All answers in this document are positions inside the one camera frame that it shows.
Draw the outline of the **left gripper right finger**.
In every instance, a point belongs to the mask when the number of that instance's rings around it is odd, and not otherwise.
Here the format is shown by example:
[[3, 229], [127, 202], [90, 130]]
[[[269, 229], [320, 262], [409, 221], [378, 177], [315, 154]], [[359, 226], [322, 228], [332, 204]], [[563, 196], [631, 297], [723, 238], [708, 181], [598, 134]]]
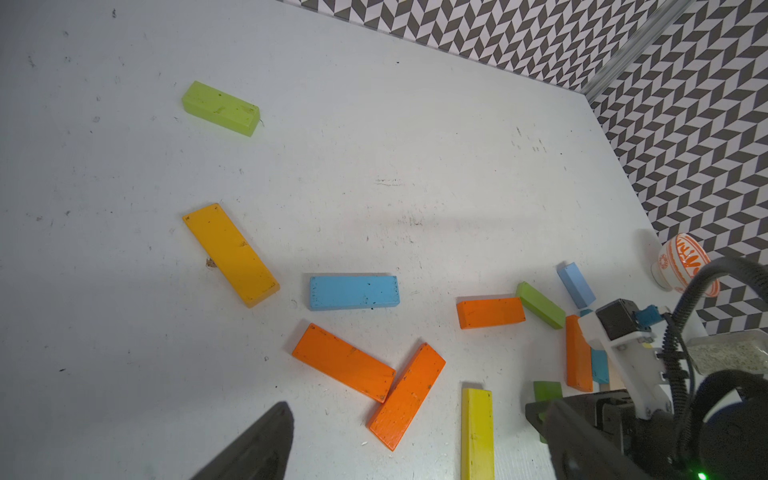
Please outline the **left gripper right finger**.
[[648, 479], [623, 452], [623, 433], [609, 433], [598, 419], [599, 398], [528, 403], [525, 417], [546, 440], [558, 479]]

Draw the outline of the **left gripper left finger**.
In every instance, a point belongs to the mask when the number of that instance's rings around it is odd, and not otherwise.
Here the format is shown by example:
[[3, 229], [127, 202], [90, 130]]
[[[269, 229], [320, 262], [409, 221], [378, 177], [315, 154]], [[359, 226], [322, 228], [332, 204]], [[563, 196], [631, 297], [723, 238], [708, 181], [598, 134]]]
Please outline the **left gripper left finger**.
[[287, 469], [293, 437], [292, 411], [287, 402], [278, 402], [192, 479], [281, 480]]

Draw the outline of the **teal block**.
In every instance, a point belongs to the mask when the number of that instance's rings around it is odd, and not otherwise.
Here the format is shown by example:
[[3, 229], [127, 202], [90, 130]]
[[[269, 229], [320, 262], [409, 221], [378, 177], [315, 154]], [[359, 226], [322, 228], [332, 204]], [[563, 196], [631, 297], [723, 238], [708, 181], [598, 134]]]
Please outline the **teal block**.
[[591, 358], [593, 381], [599, 385], [608, 385], [610, 383], [610, 374], [606, 352], [591, 347]]

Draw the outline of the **light green block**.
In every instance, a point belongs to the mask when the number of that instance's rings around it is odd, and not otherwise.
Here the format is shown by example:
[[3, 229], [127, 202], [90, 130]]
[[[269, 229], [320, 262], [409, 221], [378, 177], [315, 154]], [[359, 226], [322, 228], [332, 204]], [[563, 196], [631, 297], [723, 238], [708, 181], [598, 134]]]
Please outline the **light green block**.
[[559, 330], [565, 327], [565, 311], [531, 284], [520, 282], [516, 293], [523, 306], [551, 328]]

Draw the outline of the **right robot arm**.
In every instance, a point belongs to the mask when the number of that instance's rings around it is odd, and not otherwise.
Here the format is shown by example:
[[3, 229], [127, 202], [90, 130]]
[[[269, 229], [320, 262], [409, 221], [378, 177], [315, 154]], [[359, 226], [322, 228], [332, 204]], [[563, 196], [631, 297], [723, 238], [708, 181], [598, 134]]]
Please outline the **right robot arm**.
[[741, 370], [709, 375], [682, 418], [638, 420], [625, 456], [653, 479], [765, 479], [767, 380]]

